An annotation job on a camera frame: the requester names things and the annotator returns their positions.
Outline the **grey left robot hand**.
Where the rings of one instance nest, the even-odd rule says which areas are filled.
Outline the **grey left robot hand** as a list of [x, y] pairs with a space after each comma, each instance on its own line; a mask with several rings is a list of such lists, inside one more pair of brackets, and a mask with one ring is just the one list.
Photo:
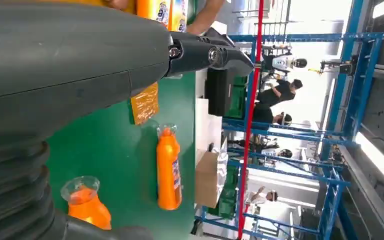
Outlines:
[[169, 31], [109, 7], [0, 0], [0, 240], [150, 240], [56, 212], [46, 140], [68, 123], [164, 77], [205, 68], [246, 76], [225, 36]]

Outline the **person's left hand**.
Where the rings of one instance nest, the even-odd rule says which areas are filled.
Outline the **person's left hand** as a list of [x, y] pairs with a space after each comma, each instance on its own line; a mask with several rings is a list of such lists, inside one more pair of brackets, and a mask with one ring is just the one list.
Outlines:
[[108, 7], [122, 11], [126, 10], [129, 5], [129, 0], [103, 0], [103, 2]]

